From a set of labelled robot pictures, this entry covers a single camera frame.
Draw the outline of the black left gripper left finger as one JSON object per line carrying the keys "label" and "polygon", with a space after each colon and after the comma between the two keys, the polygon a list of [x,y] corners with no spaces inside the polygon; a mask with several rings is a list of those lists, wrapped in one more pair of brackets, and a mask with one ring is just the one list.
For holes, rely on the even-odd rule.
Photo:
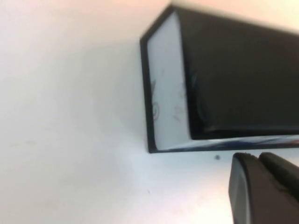
{"label": "black left gripper left finger", "polygon": [[228,194],[235,224],[297,224],[299,201],[247,153],[232,159]]}

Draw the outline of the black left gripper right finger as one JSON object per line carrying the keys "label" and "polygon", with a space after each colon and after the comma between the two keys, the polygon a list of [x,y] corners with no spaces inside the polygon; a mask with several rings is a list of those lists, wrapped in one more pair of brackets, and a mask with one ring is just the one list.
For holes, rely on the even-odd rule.
{"label": "black left gripper right finger", "polygon": [[299,200],[299,167],[273,153],[261,153],[259,161],[285,186],[290,194]]}

